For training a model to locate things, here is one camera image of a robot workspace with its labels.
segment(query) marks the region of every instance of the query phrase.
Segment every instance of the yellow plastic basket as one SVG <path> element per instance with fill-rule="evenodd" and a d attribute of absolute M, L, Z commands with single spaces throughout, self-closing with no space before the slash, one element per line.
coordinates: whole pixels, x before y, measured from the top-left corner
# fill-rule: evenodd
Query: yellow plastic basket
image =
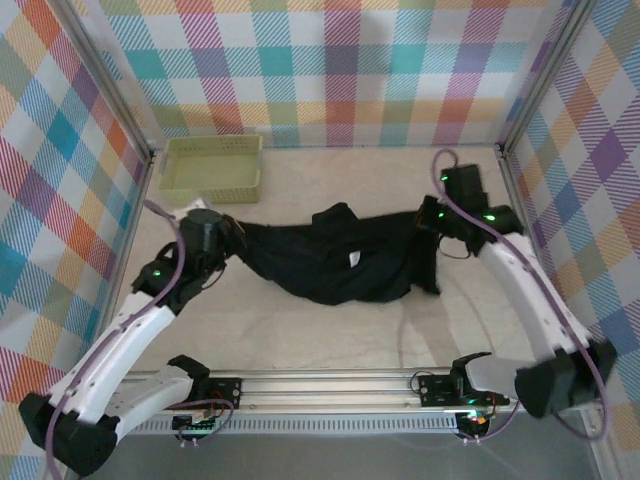
<path fill-rule="evenodd" d="M 260 200 L 260 135 L 172 138 L 165 156 L 159 190 L 174 206 L 198 197 L 214 205 Z"/>

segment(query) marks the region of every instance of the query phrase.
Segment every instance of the black bracket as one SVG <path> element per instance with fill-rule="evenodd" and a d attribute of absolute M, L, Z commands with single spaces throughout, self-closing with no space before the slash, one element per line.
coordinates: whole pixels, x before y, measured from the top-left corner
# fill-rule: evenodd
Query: black bracket
<path fill-rule="evenodd" d="M 496 406 L 507 406 L 508 397 L 493 392 L 468 392 L 460 396 L 451 375 L 419 375 L 418 394 L 422 407 L 492 407 L 494 398 Z"/>
<path fill-rule="evenodd" d="M 242 398 L 242 379 L 241 378 L 211 378 L 209 375 L 211 370 L 202 365 L 200 362 L 179 355 L 169 360 L 169 365 L 181 368 L 188 373 L 193 379 L 191 392 L 185 402 L 193 402 L 197 400 L 219 399 L 231 402 L 234 409 L 240 407 L 240 399 Z M 172 430 L 182 430 L 183 440 L 194 440 L 205 437 L 207 433 L 202 430 L 213 430 L 216 425 L 216 418 L 227 408 L 225 405 L 204 404 L 199 407 L 185 407 L 186 410 L 204 410 L 204 420 L 193 422 L 191 415 L 174 415 L 171 421 Z M 189 434 L 190 430 L 198 430 L 198 433 Z"/>
<path fill-rule="evenodd" d="M 466 413 L 456 413 L 456 423 L 458 424 L 458 431 L 456 436 L 464 439 L 469 437 L 484 437 L 489 433 L 489 427 L 491 426 L 491 420 L 487 419 L 485 422 L 480 423 L 475 417 L 470 417 Z"/>

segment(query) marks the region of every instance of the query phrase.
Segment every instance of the black motor joint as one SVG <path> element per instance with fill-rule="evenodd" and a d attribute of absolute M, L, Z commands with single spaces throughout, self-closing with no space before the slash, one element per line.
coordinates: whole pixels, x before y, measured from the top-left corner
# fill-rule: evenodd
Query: black motor joint
<path fill-rule="evenodd" d="M 184 266 L 177 283 L 158 304 L 168 305 L 176 314 L 202 291 L 215 272 L 226 268 L 226 260 L 244 243 L 238 223 L 215 210 L 190 210 L 180 221 L 179 229 L 185 247 Z M 178 257 L 177 242 L 165 245 L 156 258 L 142 268 L 133 282 L 133 291 L 158 295 L 173 278 Z"/>
<path fill-rule="evenodd" d="M 466 213 L 486 223 L 498 233 L 522 233 L 524 231 L 511 207 L 489 206 L 489 196 L 484 191 L 477 165 L 462 165 L 442 170 L 440 174 L 447 196 Z M 469 223 L 442 204 L 437 198 L 427 195 L 418 212 L 419 228 L 437 232 L 443 237 L 464 242 L 469 252 L 478 255 L 486 242 L 494 242 L 493 235 Z"/>

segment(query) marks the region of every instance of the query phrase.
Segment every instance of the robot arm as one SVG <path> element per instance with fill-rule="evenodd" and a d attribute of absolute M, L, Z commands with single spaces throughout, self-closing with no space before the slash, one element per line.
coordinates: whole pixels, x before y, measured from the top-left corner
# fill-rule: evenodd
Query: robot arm
<path fill-rule="evenodd" d="M 598 398 L 598 382 L 578 345 L 606 382 L 617 356 L 613 344 L 594 341 L 571 314 L 537 261 L 531 241 L 522 235 L 522 225 L 511 208 L 489 207 L 477 165 L 445 169 L 440 180 L 445 187 L 442 193 L 466 216 L 474 217 L 476 224 L 484 223 L 503 236 L 503 241 L 431 196 L 425 197 L 420 208 L 418 227 L 464 242 L 480 259 L 509 298 L 534 355 L 533 364 L 497 358 L 489 352 L 456 360 L 450 377 L 458 398 L 499 393 L 517 398 L 537 418 Z"/>
<path fill-rule="evenodd" d="M 208 209 L 191 210 L 180 222 L 180 233 L 186 258 L 168 294 L 136 316 L 174 276 L 176 243 L 166 245 L 143 267 L 133 293 L 80 362 L 46 395 L 30 393 L 20 404 L 27 431 L 41 448 L 55 410 L 61 410 L 53 454 L 80 475 L 95 472 L 133 428 L 171 405 L 191 400 L 209 378 L 209 369 L 179 356 L 148 380 L 116 391 L 151 341 L 203 290 L 214 272 L 225 268 L 235 242 L 242 241 L 232 220 Z M 80 371 L 81 382 L 73 386 Z"/>

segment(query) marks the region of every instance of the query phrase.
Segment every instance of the checkered pattern backdrop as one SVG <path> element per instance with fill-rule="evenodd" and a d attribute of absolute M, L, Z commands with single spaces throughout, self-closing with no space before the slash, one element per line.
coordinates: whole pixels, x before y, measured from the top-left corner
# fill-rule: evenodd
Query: checkered pattern backdrop
<path fill-rule="evenodd" d="M 562 27 L 566 25 L 569 16 L 571 15 L 571 11 L 573 10 L 573 7 L 576 3 L 577 0 L 563 0 L 562 6 L 556 13 L 553 24 L 547 31 L 544 42 L 542 42 L 535 60 L 531 64 L 529 71 L 524 78 L 524 81 L 520 85 L 518 95 L 511 105 L 511 109 L 509 110 L 506 121 L 502 125 L 502 130 L 500 131 L 500 135 L 498 137 L 498 143 L 504 143 L 507 135 L 513 128 L 513 124 L 520 114 L 522 104 L 531 93 L 531 90 L 533 89 L 536 80 L 538 80 L 542 69 L 547 64 L 549 55 L 551 54 L 551 51 L 553 50 L 553 47 L 558 40 L 558 36 L 562 31 Z"/>
<path fill-rule="evenodd" d="M 88 348 L 143 163 L 45 1 L 0 11 L 0 479 L 26 480 L 18 404 Z"/>
<path fill-rule="evenodd" d="M 537 22 L 558 7 L 99 0 L 113 30 L 105 42 L 85 1 L 75 0 L 78 12 L 110 46 L 107 64 L 150 138 L 157 123 L 165 137 L 257 132 L 276 147 L 493 143 Z"/>
<path fill-rule="evenodd" d="M 610 385 L 615 430 L 637 475 L 639 0 L 599 2 L 517 146 L 513 166 L 547 272 L 574 313 L 618 349 Z"/>

